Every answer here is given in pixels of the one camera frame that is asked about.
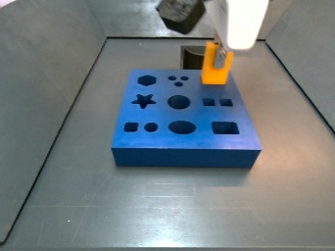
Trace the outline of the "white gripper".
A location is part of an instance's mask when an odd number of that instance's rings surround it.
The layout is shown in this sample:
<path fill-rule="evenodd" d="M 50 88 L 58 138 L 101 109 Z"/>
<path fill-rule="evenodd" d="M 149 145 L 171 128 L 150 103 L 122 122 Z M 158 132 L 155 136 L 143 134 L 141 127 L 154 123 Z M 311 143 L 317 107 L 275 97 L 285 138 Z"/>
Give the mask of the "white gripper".
<path fill-rule="evenodd" d="M 215 28 L 215 68 L 226 66 L 229 50 L 249 50 L 255 43 L 270 0 L 206 0 Z"/>

